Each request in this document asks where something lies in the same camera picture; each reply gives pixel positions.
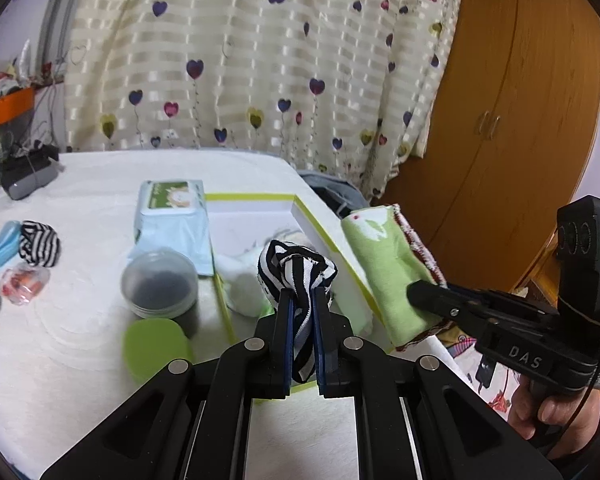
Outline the person's right hand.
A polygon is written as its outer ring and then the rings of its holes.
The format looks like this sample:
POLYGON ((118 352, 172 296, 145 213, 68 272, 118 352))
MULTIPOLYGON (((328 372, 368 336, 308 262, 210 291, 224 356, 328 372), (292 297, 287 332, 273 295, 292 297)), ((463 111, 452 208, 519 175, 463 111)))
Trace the person's right hand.
MULTIPOLYGON (((577 398, 549 396, 538 405, 530 391, 530 380, 521 376, 519 386, 512 397, 507 421, 524 440, 529 440, 538 429, 536 426, 538 422, 565 428, 582 399, 583 396, 577 398)), ((558 458, 582 451, 594 440, 599 426, 600 392, 594 390, 562 438, 547 454, 547 458, 558 460, 558 458)))

